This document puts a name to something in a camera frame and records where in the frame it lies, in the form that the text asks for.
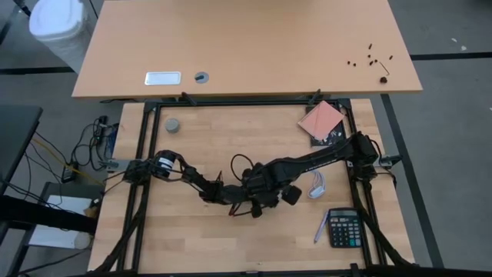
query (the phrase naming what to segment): pink paper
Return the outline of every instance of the pink paper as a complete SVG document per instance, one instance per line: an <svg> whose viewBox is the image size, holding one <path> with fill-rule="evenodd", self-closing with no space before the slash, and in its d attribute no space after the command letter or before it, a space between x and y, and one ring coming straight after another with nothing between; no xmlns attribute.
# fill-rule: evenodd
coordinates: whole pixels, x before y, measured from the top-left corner
<svg viewBox="0 0 492 277"><path fill-rule="evenodd" d="M321 141L328 137L331 130L342 119L344 119L344 115L330 104L322 101L303 117L298 124L315 139Z"/></svg>

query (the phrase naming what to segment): wooden table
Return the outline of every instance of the wooden table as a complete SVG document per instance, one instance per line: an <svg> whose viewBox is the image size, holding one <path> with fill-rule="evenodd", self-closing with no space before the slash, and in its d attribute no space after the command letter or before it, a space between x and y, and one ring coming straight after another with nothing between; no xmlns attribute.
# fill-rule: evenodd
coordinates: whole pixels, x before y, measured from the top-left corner
<svg viewBox="0 0 492 277"><path fill-rule="evenodd" d="M370 100L356 99L351 103L358 130L382 146ZM124 106L114 153L116 159L135 157L143 107L143 104ZM163 108L156 149L181 153L207 179L214 179L222 170L226 184L237 184L229 162L238 152L255 162L312 152L308 136L296 124L303 115L301 105ZM181 123L179 133L174 135L168 134L163 126L170 117ZM239 172L247 166L240 159L234 164ZM347 269L352 262L363 268L360 249L333 249L326 234L313 244L324 212L329 208L351 206L344 163L338 162L320 171L327 179L327 192L323 196L307 197L313 175L304 174L294 183L303 190L298 203L290 206L281 202L275 209L265 209L259 219L229 217L228 206L202 202L189 185L153 179L139 272ZM112 179L108 187L118 181L119 177ZM391 178L379 175L372 185L381 230L403 257L413 260ZM129 185L122 184L104 198L90 269L101 264L121 235L128 191ZM370 247L373 259L377 260L372 243ZM131 264L132 253L129 247L127 265Z"/></svg>
<svg viewBox="0 0 492 277"><path fill-rule="evenodd" d="M145 85L147 72L180 72L181 83ZM209 81L198 84L198 72ZM105 1L72 96L298 95L319 88L422 90L387 0Z"/></svg>

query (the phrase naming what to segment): white label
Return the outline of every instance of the white label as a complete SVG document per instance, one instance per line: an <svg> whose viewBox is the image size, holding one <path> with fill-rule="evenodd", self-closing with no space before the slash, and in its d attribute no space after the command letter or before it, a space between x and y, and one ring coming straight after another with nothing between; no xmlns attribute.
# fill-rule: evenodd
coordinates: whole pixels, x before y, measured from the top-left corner
<svg viewBox="0 0 492 277"><path fill-rule="evenodd" d="M147 72L146 85L179 85L181 72Z"/></svg>

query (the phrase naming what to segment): black calculator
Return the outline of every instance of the black calculator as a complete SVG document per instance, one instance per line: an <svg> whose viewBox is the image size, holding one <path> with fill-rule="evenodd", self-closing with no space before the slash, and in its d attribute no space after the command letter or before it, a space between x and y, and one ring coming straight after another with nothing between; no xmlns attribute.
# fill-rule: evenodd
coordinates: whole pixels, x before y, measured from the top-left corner
<svg viewBox="0 0 492 277"><path fill-rule="evenodd" d="M361 247L361 220L353 208L335 208L328 212L331 247Z"/></svg>

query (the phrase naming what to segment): gray floor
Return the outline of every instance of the gray floor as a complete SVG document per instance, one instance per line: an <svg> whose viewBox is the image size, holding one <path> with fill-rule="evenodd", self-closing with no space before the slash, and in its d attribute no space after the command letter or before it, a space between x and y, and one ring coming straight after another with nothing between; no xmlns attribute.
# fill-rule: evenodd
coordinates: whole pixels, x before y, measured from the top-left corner
<svg viewBox="0 0 492 277"><path fill-rule="evenodd" d="M97 10L101 0L94 0ZM32 8L35 1L28 1ZM490 0L390 0L394 16L411 54L492 51L492 1ZM0 2L0 26L13 8ZM91 23L95 16L91 13ZM0 68L63 66L28 33L28 20L19 15L7 39L0 45ZM448 268L491 270L492 244L492 59L415 62L424 87L419 95L391 96L397 118L414 163L444 263ZM63 152L69 153L81 128L100 115L116 122L121 103L107 105L70 97L77 76L73 73L7 76L0 75L0 103L40 105L43 113L39 131ZM371 96L378 125L389 153L396 146L381 99ZM32 149L28 154L36 158ZM48 160L61 171L55 161ZM418 263L430 265L403 169L395 167L398 197L412 248ZM25 160L12 180L26 187ZM39 193L52 177L32 166L32 191ZM10 232L0 248L0 275L9 264L5 253L14 248L20 232ZM33 249L24 268L40 265L73 253L59 249ZM61 265L32 273L61 276L83 273L88 253Z"/></svg>

